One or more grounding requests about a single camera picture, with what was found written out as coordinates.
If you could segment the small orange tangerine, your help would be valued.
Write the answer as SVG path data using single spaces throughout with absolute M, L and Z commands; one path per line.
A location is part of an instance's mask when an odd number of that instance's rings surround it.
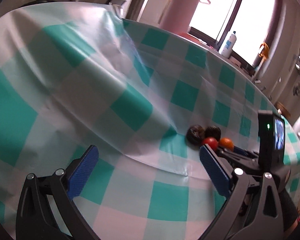
M 219 147 L 226 148 L 230 151 L 234 150 L 234 143 L 230 138 L 221 138 L 218 143 Z

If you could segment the small dark passion fruit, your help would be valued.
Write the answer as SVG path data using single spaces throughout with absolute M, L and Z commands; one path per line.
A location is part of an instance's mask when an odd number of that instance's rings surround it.
M 204 139 L 212 137 L 212 138 L 215 138 L 217 141 L 220 141 L 221 134 L 222 134 L 222 132 L 219 127 L 217 127 L 215 125 L 208 126 L 204 132 Z

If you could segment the lone wrinkled passion fruit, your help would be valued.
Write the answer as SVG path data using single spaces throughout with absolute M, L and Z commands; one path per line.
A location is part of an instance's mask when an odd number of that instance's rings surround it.
M 192 125 L 186 133 L 186 139 L 194 146 L 200 146 L 204 137 L 205 129 L 200 125 Z

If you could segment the green checkered tablecloth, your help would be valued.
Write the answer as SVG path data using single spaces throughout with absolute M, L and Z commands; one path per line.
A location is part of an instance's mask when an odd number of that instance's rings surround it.
M 15 233 L 29 173 L 49 176 L 90 145 L 100 159 L 74 199 L 102 239 L 197 239 L 224 203 L 191 125 L 259 148 L 274 110 L 210 51 L 110 6 L 55 2 L 0 18 L 0 222 Z

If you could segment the white lotion bottle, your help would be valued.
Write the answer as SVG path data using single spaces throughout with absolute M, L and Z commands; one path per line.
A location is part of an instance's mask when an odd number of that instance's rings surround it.
M 218 52 L 223 57 L 228 59 L 232 53 L 232 49 L 236 41 L 237 41 L 236 31 L 228 32 L 227 38 L 223 41 Z

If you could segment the yellow cloth on tap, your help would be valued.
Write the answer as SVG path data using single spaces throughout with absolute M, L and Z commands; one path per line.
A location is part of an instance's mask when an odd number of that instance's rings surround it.
M 266 61 L 268 59 L 268 57 L 269 57 L 269 46 L 266 44 L 266 42 L 263 42 L 260 45 L 258 55 L 264 61 Z

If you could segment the steel thermos flask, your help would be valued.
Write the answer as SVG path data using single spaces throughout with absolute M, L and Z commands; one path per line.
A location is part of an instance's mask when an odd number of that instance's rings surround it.
M 126 19 L 138 22 L 147 3 L 148 0 L 132 0 L 126 13 Z

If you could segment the pink water jug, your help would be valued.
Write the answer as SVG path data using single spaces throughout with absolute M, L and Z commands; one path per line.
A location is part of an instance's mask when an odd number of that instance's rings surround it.
M 199 3 L 211 4 L 210 0 L 171 0 L 159 28 L 177 35 L 188 33 Z

